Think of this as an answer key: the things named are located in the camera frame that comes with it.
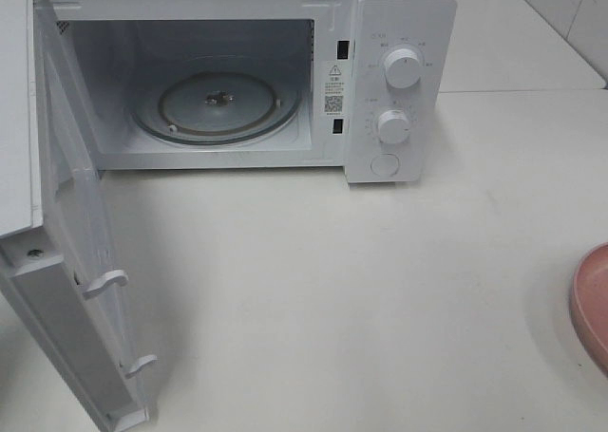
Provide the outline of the round white door button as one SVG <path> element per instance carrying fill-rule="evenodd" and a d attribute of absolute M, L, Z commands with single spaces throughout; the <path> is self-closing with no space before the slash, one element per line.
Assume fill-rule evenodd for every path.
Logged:
<path fill-rule="evenodd" d="M 378 177 L 393 177 L 400 169 L 400 160 L 393 154 L 381 154 L 370 162 L 371 171 Z"/>

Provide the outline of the white round knob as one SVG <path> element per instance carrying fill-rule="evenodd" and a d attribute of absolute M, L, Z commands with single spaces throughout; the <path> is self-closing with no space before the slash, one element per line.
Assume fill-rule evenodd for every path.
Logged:
<path fill-rule="evenodd" d="M 403 110 L 388 110 L 377 120 L 378 139 L 385 144 L 400 144 L 408 140 L 411 129 L 409 117 Z"/>
<path fill-rule="evenodd" d="M 406 89 L 415 85 L 422 76 L 422 53 L 412 45 L 398 45 L 382 59 L 384 75 L 389 86 Z"/>

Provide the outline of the white microwave door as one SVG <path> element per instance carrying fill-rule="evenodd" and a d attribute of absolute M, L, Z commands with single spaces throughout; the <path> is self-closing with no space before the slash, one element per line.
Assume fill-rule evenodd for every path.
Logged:
<path fill-rule="evenodd" d="M 50 0 L 1 2 L 1 291 L 102 431 L 149 418 L 73 27 Z"/>

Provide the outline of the pink round plate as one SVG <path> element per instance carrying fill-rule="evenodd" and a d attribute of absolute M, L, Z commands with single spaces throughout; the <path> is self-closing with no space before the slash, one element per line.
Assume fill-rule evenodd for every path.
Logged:
<path fill-rule="evenodd" d="M 607 374 L 607 244 L 579 262 L 569 295 L 573 327 L 587 353 Z"/>

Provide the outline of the white warning label sticker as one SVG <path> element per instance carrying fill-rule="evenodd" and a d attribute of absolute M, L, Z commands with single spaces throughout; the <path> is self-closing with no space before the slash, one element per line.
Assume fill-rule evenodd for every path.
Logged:
<path fill-rule="evenodd" d="M 342 116 L 345 112 L 349 88 L 346 63 L 326 61 L 322 72 L 322 107 L 328 116 Z"/>

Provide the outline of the white microwave oven body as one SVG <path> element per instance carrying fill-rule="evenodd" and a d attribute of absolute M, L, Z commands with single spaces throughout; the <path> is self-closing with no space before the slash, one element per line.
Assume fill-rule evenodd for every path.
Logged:
<path fill-rule="evenodd" d="M 76 65 L 93 125 L 85 139 L 98 170 L 340 167 L 350 183 L 419 178 L 457 9 L 456 0 L 50 0 L 72 27 Z M 388 85 L 382 59 L 408 44 L 423 56 L 421 79 Z M 207 56 L 270 59 L 309 69 L 293 118 L 260 138 L 220 146 L 178 144 L 142 129 L 131 106 L 143 81 L 173 63 Z M 326 61 L 346 63 L 342 116 L 322 107 Z M 408 140 L 382 143 L 377 120 L 403 110 Z M 371 161 L 400 160 L 381 178 Z"/>

